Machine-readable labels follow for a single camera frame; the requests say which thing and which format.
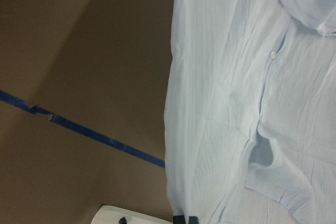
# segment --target shirt button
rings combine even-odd
[[[275,59],[276,54],[277,53],[275,51],[272,51],[269,56],[271,57],[271,59]]]

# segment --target brown cardboard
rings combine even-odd
[[[0,89],[164,158],[173,0],[1,0]],[[0,102],[0,223],[170,220],[164,169]]]

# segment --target blue painter's tape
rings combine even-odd
[[[52,112],[50,111],[47,111],[43,108],[40,108],[38,106],[28,106],[24,100],[21,100],[11,94],[8,94],[4,91],[1,91],[0,90],[0,101],[3,101],[3,102],[6,102],[8,104],[11,104],[17,108],[20,108],[22,110],[25,110],[31,114],[44,114],[44,115],[48,115],[49,116],[49,120],[53,123],[56,123],[62,127],[65,127],[69,130],[72,130],[72,131],[75,131],[81,135],[84,135],[86,137],[89,137],[93,140],[96,140],[100,143],[103,143],[103,144],[106,144],[106,145],[109,145],[111,147],[114,147],[118,150],[121,150],[123,152],[126,152],[130,155],[133,155],[135,157],[138,157],[138,158],[141,158],[145,161],[148,161],[154,165],[157,165],[157,166],[160,166],[162,168],[165,168],[165,165],[164,165],[164,161],[157,158],[157,157],[154,157],[152,155],[149,155],[145,152],[142,152],[138,149],[135,149],[133,148],[132,146],[129,146],[129,145],[126,145],[126,144],[123,144],[117,140],[114,140],[112,138],[109,138],[105,135],[102,135],[98,132],[95,132],[93,130],[90,130],[84,126],[81,126],[75,122],[72,122],[70,120],[67,120],[65,118],[63,118],[62,116],[60,115],[54,115]]]

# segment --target garment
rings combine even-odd
[[[301,223],[336,222],[324,210],[336,196],[336,40],[305,28],[284,6],[174,0],[164,115],[174,215],[235,221],[246,181]],[[313,28],[332,35],[330,17],[320,15]]]

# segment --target blue stripe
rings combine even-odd
[[[60,115],[54,115],[52,112],[50,111],[47,111],[43,108],[40,108],[38,106],[28,106],[24,100],[21,100],[11,94],[8,94],[4,91],[1,91],[0,90],[0,101],[3,101],[3,102],[6,102],[10,105],[13,105],[17,108],[20,108],[24,111],[27,111],[31,114],[44,114],[44,115],[48,115],[49,116],[49,120],[53,123],[56,123],[62,127],[65,127],[71,131],[74,131],[74,132],[77,132],[83,136],[86,136],[86,137],[89,137],[93,140],[96,140],[100,143],[103,143],[103,144],[106,144],[106,145],[109,145],[113,148],[116,148],[118,150],[121,150],[123,152],[126,152],[130,155],[133,155],[135,157],[138,157],[138,158],[141,158],[145,161],[148,161],[154,165],[157,165],[157,166],[160,166],[162,168],[165,167],[164,165],[164,161],[157,158],[157,157],[154,157],[152,155],[149,155],[145,152],[142,152],[138,149],[135,149],[133,148],[132,146],[129,146],[129,145],[126,145],[126,144],[123,144],[115,139],[112,139],[112,138],[109,138],[105,135],[102,135],[98,132],[95,132],[93,130],[90,130],[89,128],[86,128],[84,126],[81,126],[75,122],[72,122],[68,119],[65,119],[63,118],[62,116]]]

